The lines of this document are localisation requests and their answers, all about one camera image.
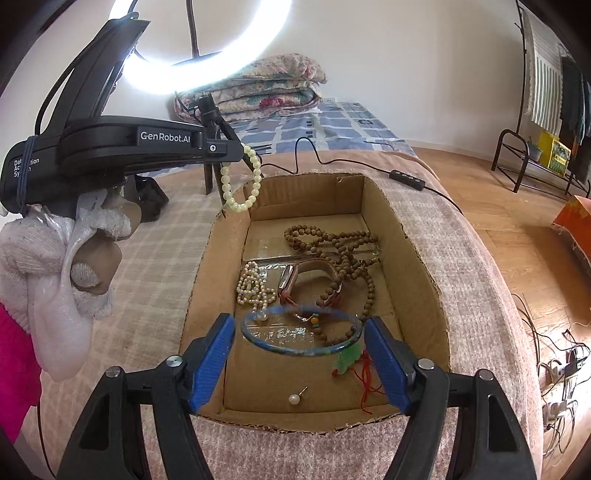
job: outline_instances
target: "blue checkered bed sheet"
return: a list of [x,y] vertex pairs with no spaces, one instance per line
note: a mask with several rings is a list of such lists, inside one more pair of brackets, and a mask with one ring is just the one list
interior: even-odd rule
[[[233,122],[243,143],[259,155],[293,153],[300,137],[311,139],[318,150],[377,150],[415,155],[412,147],[398,138],[360,103],[321,102],[312,112],[291,116]],[[298,151],[312,150],[307,141]],[[168,168],[148,174],[159,177],[185,170]]]

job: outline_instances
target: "floral blanket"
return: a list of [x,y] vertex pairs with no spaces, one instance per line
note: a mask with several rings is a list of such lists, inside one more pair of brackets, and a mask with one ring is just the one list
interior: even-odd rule
[[174,110],[182,120],[196,122],[197,99],[211,93],[229,122],[294,115],[320,103],[320,83],[326,83],[326,75],[315,60],[297,53],[277,55],[257,60],[221,82],[179,94]]

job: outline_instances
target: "yellow box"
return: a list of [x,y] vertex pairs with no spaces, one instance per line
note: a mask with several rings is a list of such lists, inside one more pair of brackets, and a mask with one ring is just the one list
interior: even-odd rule
[[569,164],[570,149],[544,130],[540,134],[538,147],[542,151],[540,164],[559,175],[564,175]]

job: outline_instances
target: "orange box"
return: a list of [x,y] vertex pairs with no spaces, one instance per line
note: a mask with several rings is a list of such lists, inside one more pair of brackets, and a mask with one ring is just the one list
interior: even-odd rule
[[585,267],[591,269],[591,199],[575,195],[558,214],[552,227],[570,234],[577,256],[584,257]]

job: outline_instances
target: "metal shoe rack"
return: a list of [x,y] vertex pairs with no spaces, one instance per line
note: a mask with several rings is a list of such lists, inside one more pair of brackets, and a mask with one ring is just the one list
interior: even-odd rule
[[[519,1],[516,0],[515,2],[517,4],[517,10],[519,12],[519,23],[520,25],[515,24],[519,30],[521,31],[521,37],[523,40],[523,84],[522,84],[522,88],[521,88],[521,106],[519,108],[519,118],[517,120],[517,128],[515,130],[511,130],[509,128],[503,130],[501,132],[501,134],[499,135],[499,141],[497,142],[496,145],[496,153],[495,153],[495,158],[492,162],[492,171],[495,171],[496,169],[498,169],[505,177],[507,177],[511,183],[514,185],[513,188],[513,192],[517,193],[519,191],[520,187],[526,187],[532,190],[537,190],[539,192],[543,192],[549,195],[552,195],[554,197],[558,197],[559,199],[564,200],[564,198],[568,195],[572,195],[569,190],[570,187],[572,185],[580,188],[581,190],[583,190],[586,193],[586,197],[589,198],[589,195],[591,194],[591,181],[587,180],[587,185],[583,184],[582,182],[580,182],[579,180],[577,180],[576,178],[574,178],[574,173],[572,171],[568,172],[568,178],[566,176],[562,176],[557,174],[556,172],[550,170],[549,168],[544,167],[543,165],[541,165],[540,163],[537,163],[536,161],[532,160],[531,154],[530,154],[530,148],[528,146],[527,141],[525,140],[525,138],[523,138],[520,134],[519,131],[521,129],[521,120],[523,117],[523,106],[524,106],[524,102],[525,102],[525,82],[527,81],[527,70],[526,70],[526,65],[527,65],[527,50],[525,48],[525,34],[524,34],[524,25],[523,25],[523,8],[521,7],[521,5],[519,4]],[[505,137],[509,135],[510,137],[513,137],[515,139],[517,139],[519,142],[523,143],[523,150],[520,148],[516,148],[513,147],[509,144],[507,144],[505,142]],[[516,157],[518,157],[522,164],[521,164],[521,169],[519,171],[517,170],[513,170],[512,168],[508,168],[508,167],[501,167],[498,165],[499,162],[499,156],[501,155],[501,151],[503,149],[506,149],[508,151],[510,151],[513,155],[515,155]],[[539,170],[548,172],[550,174],[552,174],[554,177],[560,179],[563,182],[566,182],[566,186],[564,188],[559,187],[558,185],[555,185],[553,183],[550,183],[548,181],[542,180],[538,177],[529,175],[527,173],[527,167],[531,165]],[[517,174],[517,178],[513,178],[510,173],[512,174]],[[535,180],[536,183],[539,184],[545,184],[549,187],[552,187],[555,190],[559,190],[560,193],[556,193],[553,191],[548,191],[548,190],[544,190],[542,188],[539,188],[533,184],[528,184],[528,183],[524,183],[524,179],[532,179]]]

